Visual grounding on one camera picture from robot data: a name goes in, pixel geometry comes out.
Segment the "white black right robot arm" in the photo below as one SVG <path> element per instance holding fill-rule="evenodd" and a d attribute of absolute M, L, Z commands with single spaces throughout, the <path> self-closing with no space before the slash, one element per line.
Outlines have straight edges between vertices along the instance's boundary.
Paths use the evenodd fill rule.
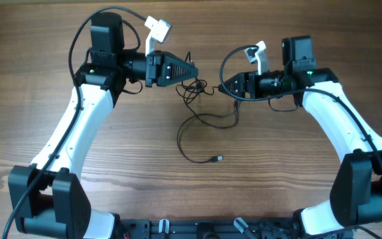
<path fill-rule="evenodd" d="M 342 238 L 382 222 L 382 137 L 352 106 L 338 77 L 318 67 L 309 36 L 283 39 L 282 70 L 270 70 L 265 51 L 264 42 L 245 46 L 246 57 L 257 69 L 221 80 L 220 92 L 240 102 L 292 96 L 323 129 L 340 168 L 326 201 L 295 211 L 287 226 L 266 220 L 261 230 L 287 238 Z"/>

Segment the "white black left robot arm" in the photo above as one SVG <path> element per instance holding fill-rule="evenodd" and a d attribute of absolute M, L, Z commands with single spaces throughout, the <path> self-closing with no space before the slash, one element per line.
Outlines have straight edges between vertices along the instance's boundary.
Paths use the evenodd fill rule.
<path fill-rule="evenodd" d="M 7 226 L 24 234 L 51 238 L 129 238 L 115 213 L 91 207 L 81 185 L 82 167 L 105 118 L 127 83 L 169 86 L 194 78 L 198 69 L 177 56 L 155 50 L 171 26 L 145 17 L 149 30 L 144 52 L 125 48 L 126 22 L 117 7 L 106 7 L 86 19 L 91 47 L 72 71 L 70 102 L 54 133 L 30 165 L 13 167 L 8 186 L 13 205 Z"/>

